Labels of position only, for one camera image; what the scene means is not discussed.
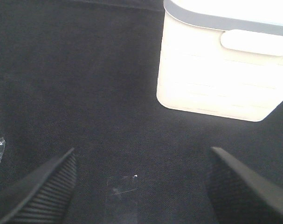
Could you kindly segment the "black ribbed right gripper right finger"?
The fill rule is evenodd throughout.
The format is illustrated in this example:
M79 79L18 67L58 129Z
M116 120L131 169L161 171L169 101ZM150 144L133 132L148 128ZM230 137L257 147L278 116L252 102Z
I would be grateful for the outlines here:
M283 224L283 189L220 147L208 151L206 189L220 224Z

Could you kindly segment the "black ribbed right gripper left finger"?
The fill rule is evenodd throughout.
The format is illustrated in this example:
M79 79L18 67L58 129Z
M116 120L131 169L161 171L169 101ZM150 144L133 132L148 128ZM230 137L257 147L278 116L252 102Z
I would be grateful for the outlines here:
M74 149L0 192L0 224L61 224L77 180Z

